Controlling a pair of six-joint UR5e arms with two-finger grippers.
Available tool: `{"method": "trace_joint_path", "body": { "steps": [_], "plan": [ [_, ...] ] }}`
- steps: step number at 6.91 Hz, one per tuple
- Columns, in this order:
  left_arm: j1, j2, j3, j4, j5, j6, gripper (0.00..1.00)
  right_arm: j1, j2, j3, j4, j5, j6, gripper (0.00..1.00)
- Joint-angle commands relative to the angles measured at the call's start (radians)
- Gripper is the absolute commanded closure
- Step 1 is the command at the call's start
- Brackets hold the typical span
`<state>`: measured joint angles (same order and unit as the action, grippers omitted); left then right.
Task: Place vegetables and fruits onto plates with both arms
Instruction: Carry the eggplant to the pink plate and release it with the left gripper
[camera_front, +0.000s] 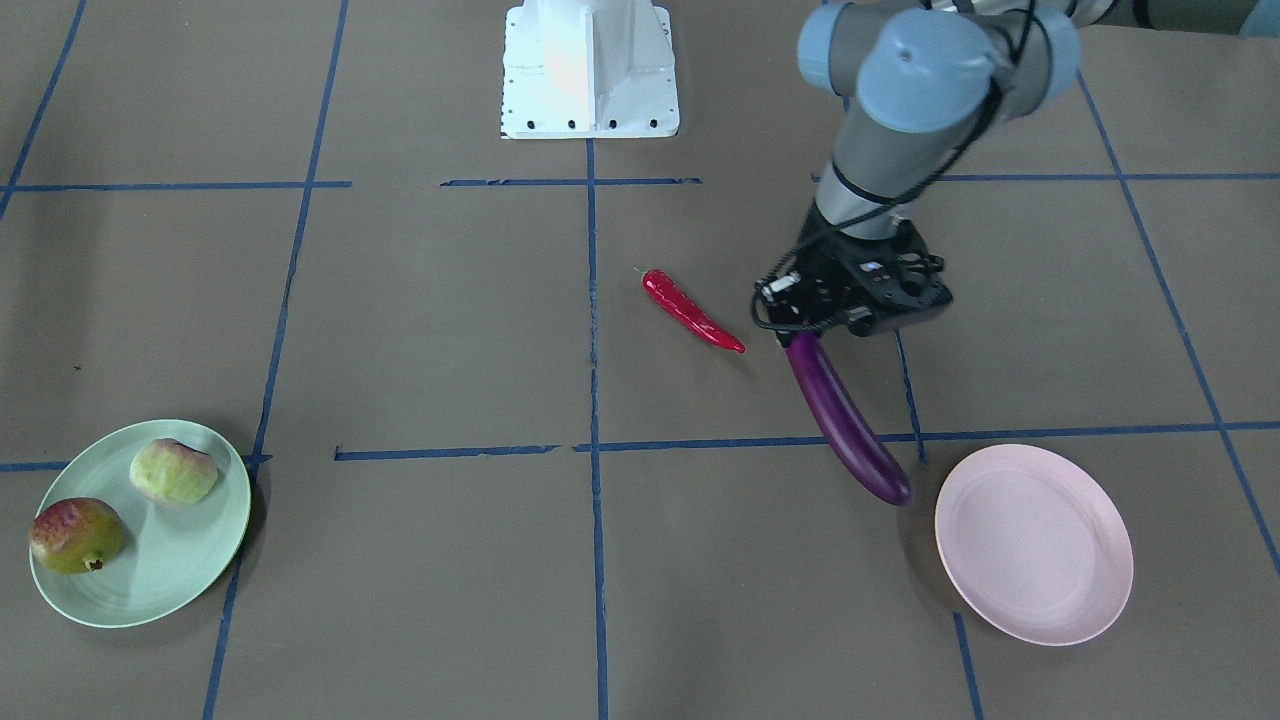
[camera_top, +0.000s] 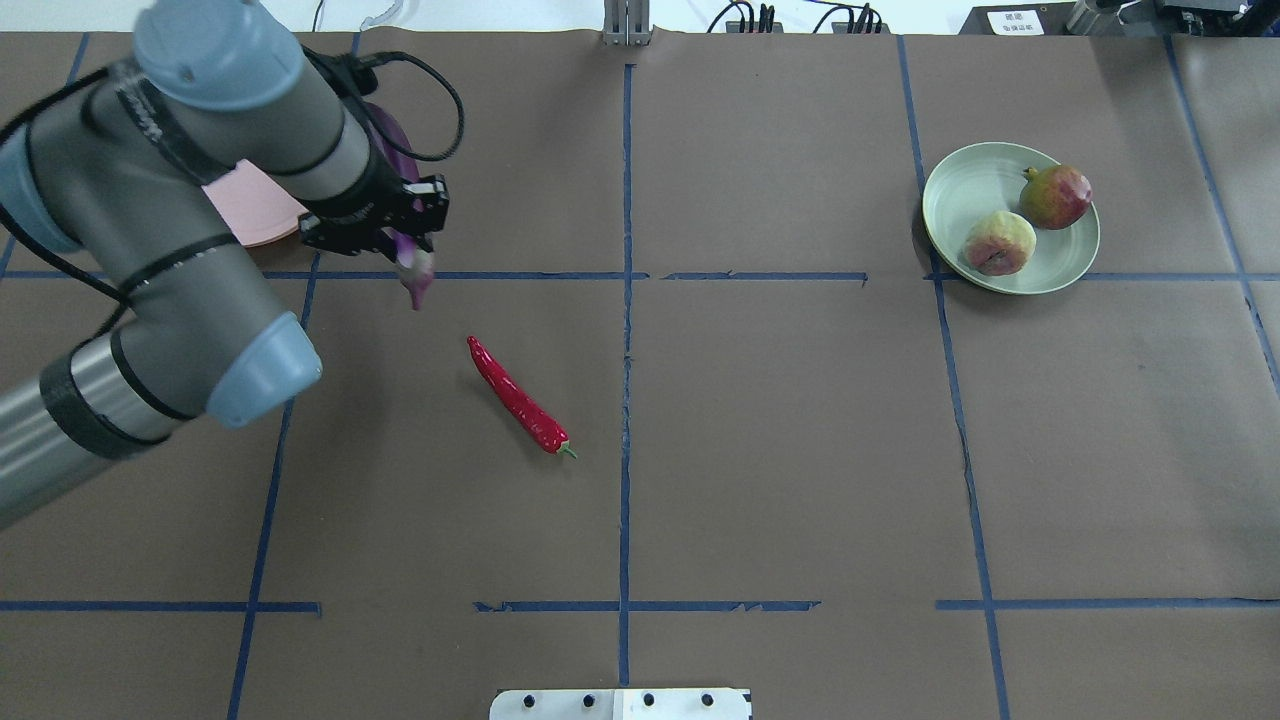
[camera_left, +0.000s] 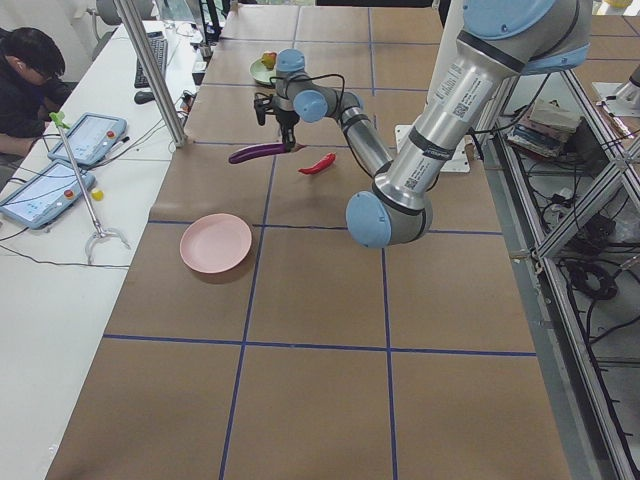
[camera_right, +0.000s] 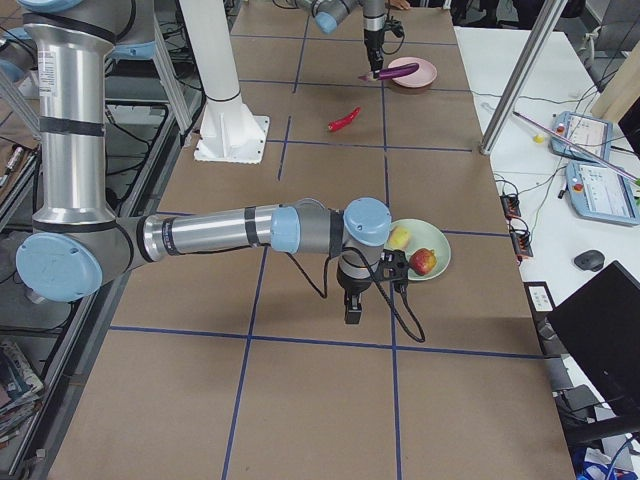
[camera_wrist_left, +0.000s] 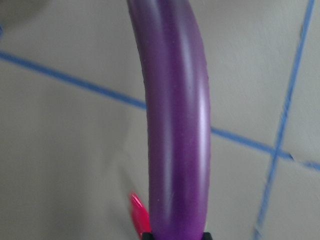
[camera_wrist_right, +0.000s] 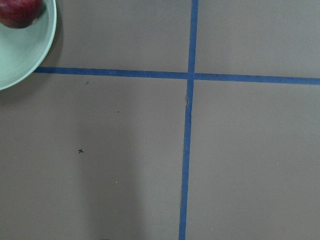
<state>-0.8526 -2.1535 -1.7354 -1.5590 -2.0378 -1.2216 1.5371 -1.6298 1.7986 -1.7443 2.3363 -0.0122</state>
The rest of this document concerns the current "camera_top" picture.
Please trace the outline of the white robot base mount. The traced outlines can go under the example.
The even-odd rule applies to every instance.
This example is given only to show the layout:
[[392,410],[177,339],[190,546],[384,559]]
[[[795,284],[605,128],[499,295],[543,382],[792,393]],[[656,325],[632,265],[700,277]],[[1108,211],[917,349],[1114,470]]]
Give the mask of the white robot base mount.
[[753,719],[749,691],[596,688],[502,691],[489,719]]

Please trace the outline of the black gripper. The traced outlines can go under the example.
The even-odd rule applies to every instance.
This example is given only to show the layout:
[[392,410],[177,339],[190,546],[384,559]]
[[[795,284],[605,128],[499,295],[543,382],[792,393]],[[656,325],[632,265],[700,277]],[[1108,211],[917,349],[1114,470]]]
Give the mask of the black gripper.
[[357,181],[335,197],[306,200],[300,237],[310,247],[346,256],[434,252],[434,234],[451,206],[445,177],[404,177],[396,159],[370,152]]

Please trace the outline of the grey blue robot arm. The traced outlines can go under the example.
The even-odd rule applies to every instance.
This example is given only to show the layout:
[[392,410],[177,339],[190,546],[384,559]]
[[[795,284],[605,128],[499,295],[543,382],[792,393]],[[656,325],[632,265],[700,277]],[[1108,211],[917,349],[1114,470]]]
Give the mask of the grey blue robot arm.
[[303,206],[302,241],[394,263],[413,304],[449,206],[440,176],[365,104],[402,53],[328,56],[257,1],[157,1],[133,50],[3,129],[3,224],[115,301],[3,396],[3,525],[202,415],[238,428],[323,374],[205,190],[239,164]]

